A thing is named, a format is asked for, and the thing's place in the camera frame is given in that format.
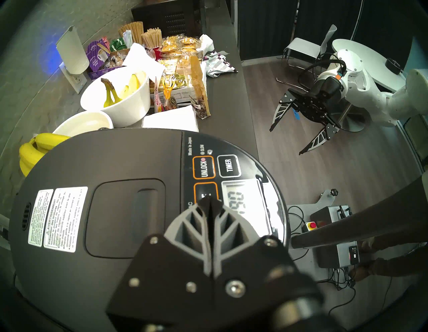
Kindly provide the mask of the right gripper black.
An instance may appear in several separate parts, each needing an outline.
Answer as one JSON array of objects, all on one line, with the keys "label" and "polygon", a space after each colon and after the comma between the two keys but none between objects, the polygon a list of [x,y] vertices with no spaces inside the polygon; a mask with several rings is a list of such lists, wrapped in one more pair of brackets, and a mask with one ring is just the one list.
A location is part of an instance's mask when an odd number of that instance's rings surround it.
[{"label": "right gripper black", "polygon": [[302,155],[331,140],[341,125],[331,114],[333,106],[339,103],[339,90],[334,93],[319,91],[317,94],[286,91],[275,109],[270,132],[274,130],[287,111],[291,110],[298,119],[298,113],[312,122],[323,125],[319,133],[299,152]]}]

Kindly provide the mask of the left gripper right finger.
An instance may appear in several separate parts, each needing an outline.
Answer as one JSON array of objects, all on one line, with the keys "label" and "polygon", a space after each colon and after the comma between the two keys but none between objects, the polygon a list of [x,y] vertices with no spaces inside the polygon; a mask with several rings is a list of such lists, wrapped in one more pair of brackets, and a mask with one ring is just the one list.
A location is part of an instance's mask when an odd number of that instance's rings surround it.
[{"label": "left gripper right finger", "polygon": [[318,287],[275,236],[213,198],[215,315],[318,315]]}]

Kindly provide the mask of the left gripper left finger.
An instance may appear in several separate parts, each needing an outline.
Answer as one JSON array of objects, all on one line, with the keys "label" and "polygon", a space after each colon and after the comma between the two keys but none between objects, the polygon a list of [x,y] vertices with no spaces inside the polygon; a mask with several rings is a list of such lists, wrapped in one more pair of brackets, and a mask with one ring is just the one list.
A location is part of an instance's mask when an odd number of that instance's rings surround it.
[{"label": "left gripper left finger", "polygon": [[106,308],[111,322],[181,322],[203,306],[212,272],[213,197],[183,211],[164,234],[148,235]]}]

